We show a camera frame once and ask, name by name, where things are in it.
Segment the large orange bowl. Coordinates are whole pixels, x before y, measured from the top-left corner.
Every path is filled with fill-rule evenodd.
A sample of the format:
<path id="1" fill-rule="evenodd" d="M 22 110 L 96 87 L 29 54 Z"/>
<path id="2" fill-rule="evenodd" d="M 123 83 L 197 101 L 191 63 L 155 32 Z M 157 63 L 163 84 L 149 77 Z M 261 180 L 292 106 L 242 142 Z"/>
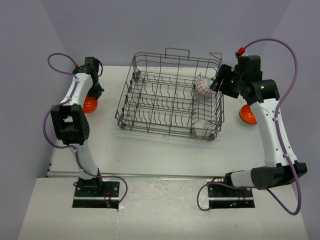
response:
<path id="1" fill-rule="evenodd" d="M 82 106 L 83 112 L 85 114 L 91 114 L 97 109 L 97 107 L 98 100 L 87 95 Z"/>

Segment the small orange bowl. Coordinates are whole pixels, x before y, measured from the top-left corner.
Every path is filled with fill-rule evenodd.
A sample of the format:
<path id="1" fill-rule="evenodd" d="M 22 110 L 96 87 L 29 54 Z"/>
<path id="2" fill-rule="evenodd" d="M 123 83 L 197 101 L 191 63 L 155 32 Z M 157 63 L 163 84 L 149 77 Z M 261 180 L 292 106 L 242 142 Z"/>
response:
<path id="1" fill-rule="evenodd" d="M 249 124 L 249 125 L 256 125 L 257 124 L 257 120 L 256 120 L 253 112 L 251 111 L 250 106 L 247 104 L 245 104 L 241 107 L 241 109 L 239 111 L 239 117 L 246 124 Z"/>

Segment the grey wire dish rack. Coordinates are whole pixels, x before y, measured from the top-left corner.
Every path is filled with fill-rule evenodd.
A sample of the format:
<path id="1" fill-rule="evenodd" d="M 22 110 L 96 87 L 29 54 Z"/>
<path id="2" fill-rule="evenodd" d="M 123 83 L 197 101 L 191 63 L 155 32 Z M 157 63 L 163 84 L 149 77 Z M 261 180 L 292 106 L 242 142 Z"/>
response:
<path id="1" fill-rule="evenodd" d="M 164 53 L 137 52 L 120 95 L 115 119 L 121 129 L 163 136 L 214 140 L 225 120 L 224 98 L 219 92 L 203 97 L 197 78 L 216 77 L 223 63 L 220 53 L 192 57 L 186 49 L 166 48 Z M 206 120 L 209 137 L 198 137 L 194 123 Z"/>

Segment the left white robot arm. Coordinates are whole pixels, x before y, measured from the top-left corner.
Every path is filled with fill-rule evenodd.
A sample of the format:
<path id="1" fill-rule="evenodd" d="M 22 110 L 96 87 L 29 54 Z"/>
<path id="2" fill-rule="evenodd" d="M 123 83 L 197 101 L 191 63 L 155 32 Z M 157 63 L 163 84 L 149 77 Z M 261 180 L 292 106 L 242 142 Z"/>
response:
<path id="1" fill-rule="evenodd" d="M 89 148 L 90 125 L 83 105 L 86 97 L 96 100 L 103 91 L 96 73 L 76 73 L 63 100 L 49 111 L 56 138 L 63 143 L 59 148 L 69 148 L 76 161 L 76 189 L 94 197 L 103 193 L 104 184 Z"/>

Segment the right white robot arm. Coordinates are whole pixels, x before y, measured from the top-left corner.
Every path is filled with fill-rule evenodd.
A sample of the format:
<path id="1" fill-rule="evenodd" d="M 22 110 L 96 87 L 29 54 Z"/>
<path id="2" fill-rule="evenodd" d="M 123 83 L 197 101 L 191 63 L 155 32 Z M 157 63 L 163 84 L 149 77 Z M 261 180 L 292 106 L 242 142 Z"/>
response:
<path id="1" fill-rule="evenodd" d="M 263 80 L 258 66 L 240 71 L 239 64 L 236 69 L 224 64 L 210 88 L 228 97 L 242 96 L 245 99 L 257 121 L 264 150 L 264 166 L 225 175 L 224 193 L 233 197 L 241 191 L 241 187 L 267 190 L 298 184 L 308 168 L 306 163 L 298 161 L 291 148 L 281 115 L 282 98 L 276 82 Z"/>

